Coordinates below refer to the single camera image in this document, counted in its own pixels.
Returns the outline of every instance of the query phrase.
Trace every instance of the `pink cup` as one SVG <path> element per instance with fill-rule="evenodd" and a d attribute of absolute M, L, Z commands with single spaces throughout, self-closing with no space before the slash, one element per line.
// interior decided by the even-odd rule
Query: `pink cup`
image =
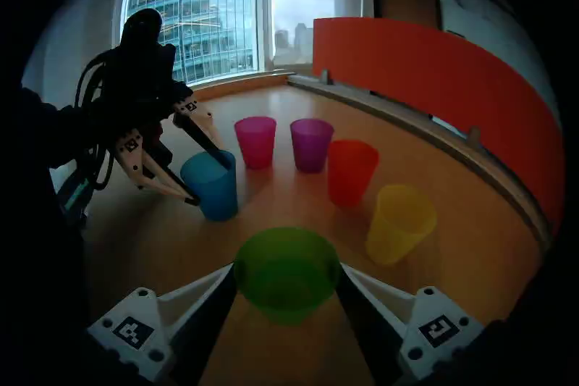
<path fill-rule="evenodd" d="M 293 122 L 289 128 L 292 132 L 297 169 L 305 173 L 318 173 L 324 170 L 334 127 L 321 119 L 300 119 Z"/>
<path fill-rule="evenodd" d="M 235 124 L 243 161 L 248 169 L 271 166 L 274 157 L 276 121 L 270 117 L 246 117 Z"/>

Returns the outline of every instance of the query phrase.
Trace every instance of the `building facade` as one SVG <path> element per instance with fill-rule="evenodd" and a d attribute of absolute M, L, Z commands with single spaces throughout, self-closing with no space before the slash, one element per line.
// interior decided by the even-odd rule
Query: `building facade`
<path fill-rule="evenodd" d="M 153 8 L 159 43 L 177 47 L 173 77 L 195 83 L 257 69 L 255 0 L 125 0 L 125 17 Z"/>

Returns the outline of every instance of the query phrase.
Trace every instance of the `wooden table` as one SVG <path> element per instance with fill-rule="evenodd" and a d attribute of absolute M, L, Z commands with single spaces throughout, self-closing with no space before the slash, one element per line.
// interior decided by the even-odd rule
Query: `wooden table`
<path fill-rule="evenodd" d="M 330 240 L 341 261 L 410 293 L 435 285 L 487 324 L 504 318 L 540 255 L 515 210 L 467 167 L 394 125 L 323 96 L 289 86 L 210 100 L 207 107 L 226 148 L 237 159 L 240 213 L 224 223 L 200 210 L 137 190 L 115 165 L 111 183 L 95 194 L 85 239 L 93 318 L 131 290 L 163 294 L 229 263 L 251 235 L 268 227 L 301 226 Z M 233 125 L 268 115 L 277 120 L 274 165 L 246 171 Z M 381 161 L 361 205 L 335 207 L 326 174 L 296 172 L 290 123 L 319 117 L 334 138 L 357 138 L 380 151 Z M 163 142 L 175 172 L 200 148 L 170 121 Z M 378 189 L 409 183 L 423 190 L 439 215 L 438 227 L 393 267 L 365 254 L 364 240 Z M 268 322 L 238 295 L 204 372 L 207 385 L 372 384 L 343 310 L 334 296 L 299 327 Z"/>

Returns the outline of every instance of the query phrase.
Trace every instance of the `orange panel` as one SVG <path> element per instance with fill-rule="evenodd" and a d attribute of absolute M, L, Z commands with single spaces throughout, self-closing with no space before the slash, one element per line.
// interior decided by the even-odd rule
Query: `orange panel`
<path fill-rule="evenodd" d="M 562 134 L 541 97 L 502 60 L 456 36 L 409 22 L 330 18 L 313 25 L 313 71 L 433 114 L 481 142 L 523 181 L 559 227 Z"/>

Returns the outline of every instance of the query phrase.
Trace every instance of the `wall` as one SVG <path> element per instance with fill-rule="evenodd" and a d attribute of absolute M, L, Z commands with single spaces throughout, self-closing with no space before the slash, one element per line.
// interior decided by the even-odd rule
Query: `wall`
<path fill-rule="evenodd" d="M 557 231 L 565 197 L 562 134 L 542 98 L 508 64 L 420 25 L 333 18 L 314 22 L 313 71 L 324 69 L 338 82 L 388 96 L 460 131 L 478 127 L 481 144 L 519 177 Z"/>
<path fill-rule="evenodd" d="M 85 65 L 118 38 L 122 0 L 67 0 L 45 29 L 22 84 L 59 108 L 73 104 Z"/>
<path fill-rule="evenodd" d="M 531 84 L 560 126 L 557 99 L 532 40 L 509 13 L 489 0 L 440 0 L 444 30 L 499 57 Z"/>

